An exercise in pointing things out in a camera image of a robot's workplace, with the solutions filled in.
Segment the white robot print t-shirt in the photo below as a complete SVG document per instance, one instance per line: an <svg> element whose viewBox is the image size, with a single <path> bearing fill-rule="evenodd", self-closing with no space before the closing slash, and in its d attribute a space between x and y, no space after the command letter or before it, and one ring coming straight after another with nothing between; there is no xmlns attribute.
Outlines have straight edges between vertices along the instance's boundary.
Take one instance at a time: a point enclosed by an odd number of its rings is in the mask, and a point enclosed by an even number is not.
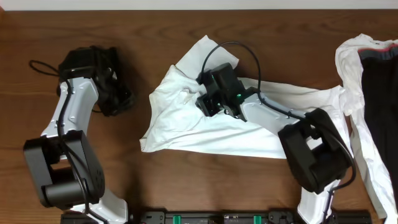
<svg viewBox="0 0 398 224"><path fill-rule="evenodd" d="M196 81L201 71L230 63L235 72L238 60L225 47L225 44L202 37L178 63L169 68L160 85L149 96L152 115L150 125L140 140L142 151L173 149L287 162L277 135L224 111L212 117L205 116L196 106L197 98L206 92L205 87ZM316 90L261 79L238 79L244 87L259 87L270 100L289 109L304 113L323 109L352 155L348 128L340 110L342 87Z"/></svg>

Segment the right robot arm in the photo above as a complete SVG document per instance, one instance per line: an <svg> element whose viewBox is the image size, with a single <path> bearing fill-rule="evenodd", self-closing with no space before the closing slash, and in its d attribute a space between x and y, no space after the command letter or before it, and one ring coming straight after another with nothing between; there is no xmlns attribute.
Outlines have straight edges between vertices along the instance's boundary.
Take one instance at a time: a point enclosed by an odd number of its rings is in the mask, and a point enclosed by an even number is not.
<svg viewBox="0 0 398 224"><path fill-rule="evenodd" d="M336 190L353 157L328 113L289 109L263 94L259 87L244 87L230 63L201 71L196 79L206 89L196 105L205 116L220 111L252 122L278 136L291 173L302 188L297 212L305 223L326 223Z"/></svg>

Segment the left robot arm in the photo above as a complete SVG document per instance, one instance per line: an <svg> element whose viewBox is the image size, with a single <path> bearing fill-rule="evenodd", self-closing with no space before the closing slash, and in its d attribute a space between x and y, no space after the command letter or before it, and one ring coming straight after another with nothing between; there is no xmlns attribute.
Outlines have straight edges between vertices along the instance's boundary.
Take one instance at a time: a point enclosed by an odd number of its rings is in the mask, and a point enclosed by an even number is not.
<svg viewBox="0 0 398 224"><path fill-rule="evenodd" d="M86 136L91 114L129 109L134 95L121 78L115 47L69 51L48 76L58 78L58 103L40 137L23 152L40 203L58 208L61 223L128 223L127 202L106 188L103 168Z"/></svg>

